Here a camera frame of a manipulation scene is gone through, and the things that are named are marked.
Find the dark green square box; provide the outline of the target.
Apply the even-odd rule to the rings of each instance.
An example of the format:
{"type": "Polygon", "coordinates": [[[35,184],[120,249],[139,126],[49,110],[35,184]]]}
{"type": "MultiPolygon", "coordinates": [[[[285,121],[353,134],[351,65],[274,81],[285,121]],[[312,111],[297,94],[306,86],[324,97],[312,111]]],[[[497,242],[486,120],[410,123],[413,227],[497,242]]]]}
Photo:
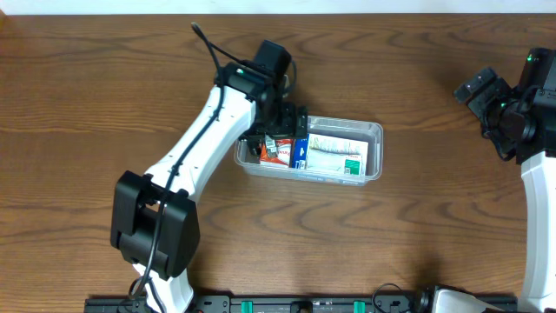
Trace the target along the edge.
{"type": "Polygon", "coordinates": [[[267,158],[278,157],[275,140],[269,135],[265,136],[265,148],[266,148],[267,158]]]}

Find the red white medicine box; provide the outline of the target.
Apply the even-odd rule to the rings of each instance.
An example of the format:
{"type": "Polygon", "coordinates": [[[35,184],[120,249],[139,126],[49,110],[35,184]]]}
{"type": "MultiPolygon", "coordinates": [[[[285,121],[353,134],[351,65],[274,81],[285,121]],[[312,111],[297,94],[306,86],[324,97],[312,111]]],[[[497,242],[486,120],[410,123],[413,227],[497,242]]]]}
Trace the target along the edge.
{"type": "Polygon", "coordinates": [[[261,147],[260,165],[277,168],[289,168],[293,143],[293,139],[275,140],[276,152],[274,154],[269,153],[269,150],[264,143],[261,147]]]}

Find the blue white medicine box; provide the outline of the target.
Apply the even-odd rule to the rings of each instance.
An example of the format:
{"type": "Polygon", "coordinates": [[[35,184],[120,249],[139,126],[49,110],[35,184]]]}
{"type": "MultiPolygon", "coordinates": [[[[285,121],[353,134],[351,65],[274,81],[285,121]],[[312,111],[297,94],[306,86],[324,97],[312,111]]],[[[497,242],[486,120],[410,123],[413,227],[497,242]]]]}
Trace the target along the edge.
{"type": "MultiPolygon", "coordinates": [[[[365,176],[367,174],[367,156],[368,156],[368,143],[352,139],[345,139],[339,137],[331,137],[318,134],[309,134],[305,139],[295,141],[294,152],[292,155],[291,166],[298,170],[307,170],[307,154],[310,150],[321,150],[326,152],[361,155],[365,166],[365,176]]],[[[318,173],[339,175],[335,173],[319,172],[318,173]]]]}

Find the green white medicine box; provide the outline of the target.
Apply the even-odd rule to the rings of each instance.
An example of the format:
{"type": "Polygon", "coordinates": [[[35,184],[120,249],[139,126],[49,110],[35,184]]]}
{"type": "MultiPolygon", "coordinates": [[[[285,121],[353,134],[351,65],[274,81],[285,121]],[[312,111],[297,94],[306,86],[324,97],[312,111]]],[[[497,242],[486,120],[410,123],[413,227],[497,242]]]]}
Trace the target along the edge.
{"type": "Polygon", "coordinates": [[[307,170],[360,176],[365,174],[361,155],[349,155],[321,150],[310,150],[307,154],[307,170]]]}

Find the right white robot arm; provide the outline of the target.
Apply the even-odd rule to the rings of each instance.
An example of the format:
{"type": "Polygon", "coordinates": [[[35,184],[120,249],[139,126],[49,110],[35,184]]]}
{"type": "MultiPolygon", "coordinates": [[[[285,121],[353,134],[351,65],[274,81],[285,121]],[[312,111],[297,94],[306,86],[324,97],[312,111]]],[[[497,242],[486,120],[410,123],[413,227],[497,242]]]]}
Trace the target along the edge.
{"type": "Polygon", "coordinates": [[[499,158],[514,160],[526,192],[526,272],[519,297],[476,296],[435,285],[412,312],[553,312],[555,310],[555,52],[532,48],[517,85],[486,67],[454,97],[480,121],[499,158]]]}

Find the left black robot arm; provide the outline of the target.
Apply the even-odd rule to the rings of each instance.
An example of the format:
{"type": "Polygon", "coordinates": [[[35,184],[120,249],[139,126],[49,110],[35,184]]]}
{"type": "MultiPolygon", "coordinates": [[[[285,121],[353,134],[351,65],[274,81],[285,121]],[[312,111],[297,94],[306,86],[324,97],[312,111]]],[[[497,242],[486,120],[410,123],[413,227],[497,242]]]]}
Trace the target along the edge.
{"type": "Polygon", "coordinates": [[[116,183],[110,243],[140,276],[133,298],[154,312],[184,312],[194,291],[187,268],[200,242],[196,205],[214,170],[235,141],[259,156],[269,140],[301,138],[308,113],[285,98],[293,89],[287,50],[265,40],[251,60],[218,67],[201,113],[177,144],[144,174],[116,183]]]}

